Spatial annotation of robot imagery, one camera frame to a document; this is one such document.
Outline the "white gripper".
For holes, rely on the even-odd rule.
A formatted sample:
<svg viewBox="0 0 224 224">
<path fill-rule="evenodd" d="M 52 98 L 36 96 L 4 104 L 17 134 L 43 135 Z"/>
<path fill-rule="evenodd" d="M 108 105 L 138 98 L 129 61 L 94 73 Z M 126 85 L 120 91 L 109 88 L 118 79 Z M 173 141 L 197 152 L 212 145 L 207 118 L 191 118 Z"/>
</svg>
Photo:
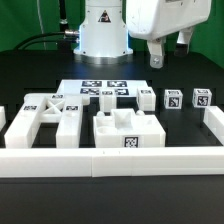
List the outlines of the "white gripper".
<svg viewBox="0 0 224 224">
<path fill-rule="evenodd" d="M 195 26 L 206 21 L 212 0 L 126 0 L 126 25 L 131 37 L 148 41 L 150 66 L 164 64 L 169 34 L 179 31 L 175 56 L 186 56 Z"/>
</svg>

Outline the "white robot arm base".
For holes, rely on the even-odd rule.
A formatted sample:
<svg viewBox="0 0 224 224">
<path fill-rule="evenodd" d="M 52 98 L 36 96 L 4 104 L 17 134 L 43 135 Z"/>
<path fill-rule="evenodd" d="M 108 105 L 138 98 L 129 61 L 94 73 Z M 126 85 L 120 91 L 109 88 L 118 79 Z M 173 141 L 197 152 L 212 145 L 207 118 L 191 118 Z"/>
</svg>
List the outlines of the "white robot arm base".
<svg viewBox="0 0 224 224">
<path fill-rule="evenodd" d="M 97 65 L 118 64 L 130 61 L 132 55 L 122 19 L 122 0 L 85 0 L 75 59 Z"/>
</svg>

